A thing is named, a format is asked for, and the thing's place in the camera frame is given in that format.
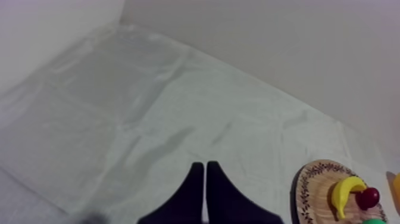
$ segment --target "decorative border pattern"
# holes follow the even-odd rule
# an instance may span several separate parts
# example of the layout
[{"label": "decorative border pattern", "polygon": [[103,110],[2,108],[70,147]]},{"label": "decorative border pattern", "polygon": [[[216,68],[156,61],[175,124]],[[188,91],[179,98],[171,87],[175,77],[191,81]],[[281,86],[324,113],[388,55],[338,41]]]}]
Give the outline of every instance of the decorative border pattern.
[{"label": "decorative border pattern", "polygon": [[[321,175],[324,172],[338,172],[338,173],[346,173],[349,176],[357,176],[351,169],[340,165],[340,164],[333,164],[333,163],[319,163],[316,164],[312,167],[308,167],[307,171],[301,175],[300,178],[300,183],[301,183],[301,192],[300,192],[300,198],[301,198],[301,203],[302,203],[302,212],[300,213],[304,219],[307,221],[307,224],[313,224],[313,218],[310,216],[310,213],[308,209],[310,208],[309,204],[309,196],[310,192],[308,190],[308,184],[309,184],[309,178],[313,178],[317,175]],[[388,222],[385,213],[382,210],[382,206],[380,204],[377,205],[380,211],[380,216],[382,218],[382,221]]]}]

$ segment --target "white cloth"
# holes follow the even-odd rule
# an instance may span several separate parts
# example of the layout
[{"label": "white cloth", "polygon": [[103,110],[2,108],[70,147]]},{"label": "white cloth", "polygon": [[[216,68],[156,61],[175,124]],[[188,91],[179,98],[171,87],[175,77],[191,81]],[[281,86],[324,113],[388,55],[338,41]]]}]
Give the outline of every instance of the white cloth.
[{"label": "white cloth", "polygon": [[340,122],[135,26],[88,49],[48,66],[23,115],[0,130],[1,166],[68,213],[102,209],[135,223],[191,162],[218,160],[246,196],[290,223],[295,173],[330,158],[374,183],[395,217],[379,149]]}]

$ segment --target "red apple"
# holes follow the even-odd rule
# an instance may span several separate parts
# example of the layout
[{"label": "red apple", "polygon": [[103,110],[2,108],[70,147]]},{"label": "red apple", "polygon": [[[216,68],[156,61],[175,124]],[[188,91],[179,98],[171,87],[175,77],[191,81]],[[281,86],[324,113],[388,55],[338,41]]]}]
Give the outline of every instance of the red apple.
[{"label": "red apple", "polygon": [[376,188],[367,188],[357,195],[357,204],[361,209],[366,210],[376,206],[379,198],[379,191]]}]

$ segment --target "round wooden tray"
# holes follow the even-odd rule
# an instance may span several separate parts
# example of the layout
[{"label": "round wooden tray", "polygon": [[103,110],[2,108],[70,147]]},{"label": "round wooden tray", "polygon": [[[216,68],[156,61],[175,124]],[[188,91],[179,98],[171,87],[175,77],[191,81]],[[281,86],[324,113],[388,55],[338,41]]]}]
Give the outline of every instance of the round wooden tray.
[{"label": "round wooden tray", "polygon": [[361,210],[355,194],[350,194],[345,207],[346,219],[339,220],[332,206],[331,194],[335,183],[349,176],[357,176],[349,168],[331,160],[316,160],[305,165],[296,184],[296,207],[300,224],[362,223],[368,219],[387,222],[382,206]]}]

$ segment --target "toy banana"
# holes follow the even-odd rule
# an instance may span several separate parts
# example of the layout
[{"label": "toy banana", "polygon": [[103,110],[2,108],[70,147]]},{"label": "toy banana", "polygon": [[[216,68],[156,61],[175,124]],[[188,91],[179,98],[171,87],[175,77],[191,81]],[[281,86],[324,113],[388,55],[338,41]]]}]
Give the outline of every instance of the toy banana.
[{"label": "toy banana", "polygon": [[367,189],[363,180],[356,176],[351,176],[339,181],[332,192],[332,204],[337,209],[339,219],[345,218],[344,208],[349,199],[350,192],[358,192]]}]

